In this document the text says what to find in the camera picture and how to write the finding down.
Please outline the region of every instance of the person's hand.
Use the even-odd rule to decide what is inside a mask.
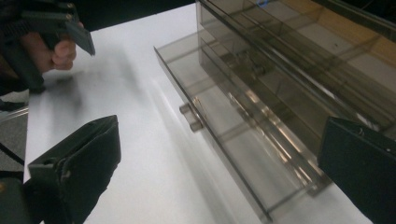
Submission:
[[[69,70],[76,59],[76,43],[67,36],[55,46],[54,50],[47,48],[38,33],[29,33],[21,37],[21,44],[41,73],[52,69]]]

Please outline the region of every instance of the clear plastic panel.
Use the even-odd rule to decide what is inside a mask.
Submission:
[[[252,0],[203,1],[201,24],[207,27],[217,18],[222,29],[242,36],[333,116],[362,122],[395,138],[396,84],[356,66],[367,55],[379,60],[382,37],[320,5],[297,2],[269,1],[260,7]],[[385,52],[382,58],[392,55]],[[389,59],[382,62],[375,71],[385,69],[386,80],[393,79],[395,64]]]
[[[178,51],[193,39],[196,41],[193,48],[188,46],[186,52]],[[183,56],[168,54],[172,48]],[[265,111],[267,105],[255,104],[255,94],[235,74],[247,74],[246,68],[237,64],[243,61],[241,54],[232,54],[207,31],[157,49],[157,52],[264,214],[286,199],[318,187],[322,176],[315,168],[315,156],[307,153],[304,144],[283,121],[269,110]],[[276,70],[272,63],[267,66]],[[287,108],[276,97],[268,99],[268,104],[279,111]],[[299,123],[288,109],[283,116],[290,117],[290,124]]]

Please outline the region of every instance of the white table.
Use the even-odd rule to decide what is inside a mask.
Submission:
[[[26,163],[83,124],[117,115],[122,160],[86,223],[260,223],[218,155],[179,114],[153,47],[196,32],[195,5],[92,33],[69,72],[31,95]],[[282,223],[370,223],[335,186]]]

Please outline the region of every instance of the finger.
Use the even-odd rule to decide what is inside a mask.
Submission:
[[[54,49],[54,52],[59,57],[65,57],[76,51],[76,43],[70,39],[60,41]]]
[[[52,55],[52,61],[55,64],[61,65],[64,63],[70,63],[73,62],[76,59],[77,53],[75,51],[73,51],[71,54],[65,56],[65,57],[59,57],[56,54]]]
[[[56,70],[70,70],[73,67],[73,62],[62,64],[62,65],[54,65]]]
[[[35,48],[38,48],[38,47],[40,47],[40,48],[45,47],[46,48],[46,46],[44,45],[44,42],[43,42],[40,34],[39,33],[34,33],[34,32],[31,32],[31,33],[28,33],[27,35],[21,36],[21,43],[24,46],[28,46],[28,47],[29,46],[34,46]]]

